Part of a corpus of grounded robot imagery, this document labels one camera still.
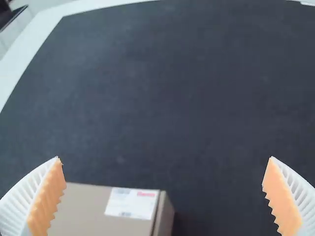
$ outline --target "orange foam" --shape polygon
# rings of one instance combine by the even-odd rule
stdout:
[[[272,158],[269,158],[262,186],[268,206],[272,208],[271,214],[276,217],[278,232],[282,236],[294,236],[302,226],[302,217],[281,169]]]
[[[38,193],[27,219],[33,236],[46,236],[50,221],[54,219],[57,204],[66,188],[63,168],[60,159],[55,162]]]

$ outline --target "brown box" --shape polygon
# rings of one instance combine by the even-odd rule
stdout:
[[[171,236],[165,191],[67,183],[48,236]]]

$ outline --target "white label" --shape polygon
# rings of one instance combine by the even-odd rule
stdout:
[[[113,188],[105,215],[151,220],[158,190]]]

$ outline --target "white plastic piece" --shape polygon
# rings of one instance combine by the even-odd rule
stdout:
[[[315,235],[315,188],[285,163],[271,157],[279,166],[302,217],[297,236]]]
[[[14,185],[0,200],[0,232],[2,236],[31,236],[27,218],[42,187],[43,180],[58,157],[54,157]]]

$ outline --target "dark gray carpet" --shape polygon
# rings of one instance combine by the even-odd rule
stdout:
[[[166,189],[175,236],[275,236],[268,157],[315,183],[315,8],[163,1],[63,18],[0,115],[0,194],[54,155],[68,181]]]

